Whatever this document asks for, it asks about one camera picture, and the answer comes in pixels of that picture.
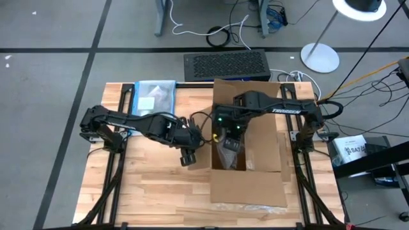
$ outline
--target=lamp base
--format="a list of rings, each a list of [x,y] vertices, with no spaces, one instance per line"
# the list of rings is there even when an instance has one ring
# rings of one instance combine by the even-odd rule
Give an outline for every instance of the lamp base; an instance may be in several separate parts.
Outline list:
[[[318,73],[330,73],[336,70],[339,66],[339,56],[328,45],[319,43],[314,52],[308,57],[314,44],[308,44],[301,50],[301,60],[304,65]]]

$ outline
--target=gray carpet floor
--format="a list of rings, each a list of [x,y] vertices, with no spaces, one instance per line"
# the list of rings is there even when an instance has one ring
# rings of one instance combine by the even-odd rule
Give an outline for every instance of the gray carpet floor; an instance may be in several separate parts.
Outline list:
[[[205,33],[213,26],[229,23],[231,4],[223,0],[174,0],[174,19],[183,23],[178,30]],[[313,0],[282,0],[288,20],[295,22],[314,3]],[[282,47],[280,52],[267,52],[270,68],[300,70],[313,77],[323,95],[331,92],[345,78],[377,32],[399,6],[398,0],[386,0],[387,13],[376,22],[358,22],[339,15],[322,42],[341,48],[339,68],[329,74],[314,73],[299,58],[300,48],[315,42],[332,14],[332,2],[321,0],[296,25],[287,26],[265,39],[254,28],[243,29],[243,39],[250,47]],[[135,82],[148,79],[184,81],[184,52],[148,52],[144,48],[207,47],[205,38],[171,33],[173,24],[166,18],[164,33],[155,37],[156,8],[154,1],[113,0],[98,47],[142,48],[143,52],[97,52],[95,49],[63,51],[51,48],[90,48],[93,44],[105,1],[98,0],[0,0],[0,229],[32,229],[42,197],[56,161],[63,134],[70,137],[61,173],[56,184],[44,227],[69,226],[72,223],[89,144],[79,137],[79,119],[85,109],[100,102],[106,82]],[[258,25],[257,13],[248,4],[239,4],[232,16],[238,22],[249,14],[248,25]],[[353,72],[350,80],[397,61],[408,52],[409,19],[400,10],[375,42],[386,48],[369,52]],[[213,42],[221,42],[217,34]],[[388,68],[361,83],[381,79]],[[391,76],[385,82],[397,82]],[[403,87],[395,85],[394,89]],[[83,95],[78,95],[84,87]],[[359,94],[356,89],[345,96]],[[407,89],[394,92],[393,98],[404,96]],[[402,108],[406,97],[384,107],[388,93],[373,93],[351,103],[336,120],[364,130],[392,119]],[[74,101],[78,111],[71,113]],[[66,124],[73,121],[71,132]],[[377,128],[377,132],[407,135],[407,106],[394,121]],[[329,125],[331,131],[339,128]],[[348,135],[359,131],[345,129]],[[388,136],[392,145],[407,141],[405,137]],[[383,217],[365,224],[384,229],[408,229],[397,215],[409,210],[400,190],[376,187],[369,177],[339,180],[340,189],[348,194],[346,209],[355,224]]]

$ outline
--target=clear plastic bag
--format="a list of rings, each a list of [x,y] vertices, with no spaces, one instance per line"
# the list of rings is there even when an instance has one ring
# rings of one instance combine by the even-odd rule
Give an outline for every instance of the clear plastic bag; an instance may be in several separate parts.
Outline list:
[[[176,81],[142,80],[135,82],[135,96],[132,114],[144,116],[154,112],[174,113]]]
[[[222,135],[218,138],[217,152],[219,153],[220,161],[222,162],[224,169],[236,169],[237,168],[237,152],[231,151],[223,147],[226,131],[222,129]]]

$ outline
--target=white floor lamp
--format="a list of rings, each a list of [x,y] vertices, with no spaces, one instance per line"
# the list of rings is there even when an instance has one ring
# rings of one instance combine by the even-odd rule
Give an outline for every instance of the white floor lamp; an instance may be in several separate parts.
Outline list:
[[[327,26],[325,26],[325,29],[318,38],[317,42],[310,43],[304,46],[301,50],[302,62],[308,68],[318,73],[330,73],[336,70],[339,66],[339,56],[337,52],[328,45],[320,43],[322,37],[324,36],[325,32],[327,32],[338,13],[341,13],[350,19],[361,22],[372,22],[378,20],[386,13],[385,0],[382,0],[379,9],[376,12],[363,12],[355,10],[349,6],[345,0],[332,0],[332,3],[334,4],[336,11],[328,22]]]

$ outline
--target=wooden table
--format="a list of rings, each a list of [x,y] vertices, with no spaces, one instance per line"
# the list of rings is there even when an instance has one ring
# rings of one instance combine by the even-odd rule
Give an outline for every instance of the wooden table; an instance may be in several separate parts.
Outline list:
[[[102,97],[103,106],[115,111],[118,109],[121,85],[122,83],[107,83]],[[298,99],[314,98],[309,82],[296,82],[295,86]],[[177,89],[176,115],[187,117],[211,106],[212,94],[212,89]],[[276,120],[277,131],[287,135],[285,116],[277,115]],[[292,173],[291,181],[284,183],[288,207],[268,211],[250,210],[239,204],[212,204],[209,170],[188,171],[180,165],[178,149],[145,137],[130,138],[116,225],[128,222],[129,226],[294,227],[296,222],[302,222],[302,214],[288,135],[286,139]],[[314,145],[317,150],[328,152],[325,143],[316,142]],[[91,150],[101,146],[102,143],[93,144]],[[320,153],[310,153],[310,156],[317,192],[342,221],[343,207],[330,159]],[[89,156],[73,222],[84,218],[100,197],[107,159],[108,154],[103,150]],[[311,222],[315,222],[313,203],[308,193],[305,193]],[[111,209],[110,200],[107,202],[105,218]]]

